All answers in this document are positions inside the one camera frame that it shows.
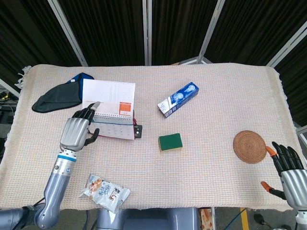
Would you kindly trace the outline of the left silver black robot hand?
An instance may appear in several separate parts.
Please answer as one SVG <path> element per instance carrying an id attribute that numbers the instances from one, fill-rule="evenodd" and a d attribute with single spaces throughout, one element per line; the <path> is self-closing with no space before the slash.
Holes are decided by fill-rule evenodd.
<path id="1" fill-rule="evenodd" d="M 69 118 L 65 124 L 61 139 L 60 148 L 62 150 L 80 151 L 84 146 L 94 143 L 99 135 L 96 128 L 90 138 L 87 138 L 89 127 L 100 102 L 95 102 L 86 108 L 79 110 Z"/>

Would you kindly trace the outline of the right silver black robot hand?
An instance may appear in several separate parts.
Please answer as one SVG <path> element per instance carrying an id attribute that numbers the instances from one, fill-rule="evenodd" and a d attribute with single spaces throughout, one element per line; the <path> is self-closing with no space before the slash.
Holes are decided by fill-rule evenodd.
<path id="1" fill-rule="evenodd" d="M 275 149 L 266 147 L 273 160 L 276 171 L 280 177 L 283 190 L 277 190 L 268 185 L 265 181 L 261 186 L 266 192 L 277 196 L 297 211 L 307 210 L 307 170 L 298 153 L 290 146 L 285 147 L 272 142 Z"/>

